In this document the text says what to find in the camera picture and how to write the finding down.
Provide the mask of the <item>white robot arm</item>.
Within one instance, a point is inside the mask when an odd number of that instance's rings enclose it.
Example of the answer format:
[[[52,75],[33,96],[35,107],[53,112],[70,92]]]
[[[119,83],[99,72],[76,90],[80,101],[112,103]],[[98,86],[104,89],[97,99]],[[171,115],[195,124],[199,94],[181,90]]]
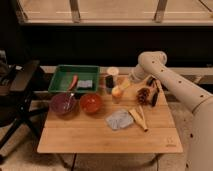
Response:
[[[146,51],[124,81],[125,88],[148,75],[157,78],[194,115],[185,171],[213,171],[213,94],[165,66],[163,51]]]

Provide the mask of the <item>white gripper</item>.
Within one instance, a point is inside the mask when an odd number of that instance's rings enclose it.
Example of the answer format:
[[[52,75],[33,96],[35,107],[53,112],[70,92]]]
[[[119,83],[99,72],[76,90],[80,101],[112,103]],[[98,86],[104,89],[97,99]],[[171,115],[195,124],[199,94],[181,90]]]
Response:
[[[140,65],[136,65],[129,74],[129,79],[125,79],[120,85],[121,90],[125,90],[133,83],[139,83],[144,80],[146,77],[146,73]]]

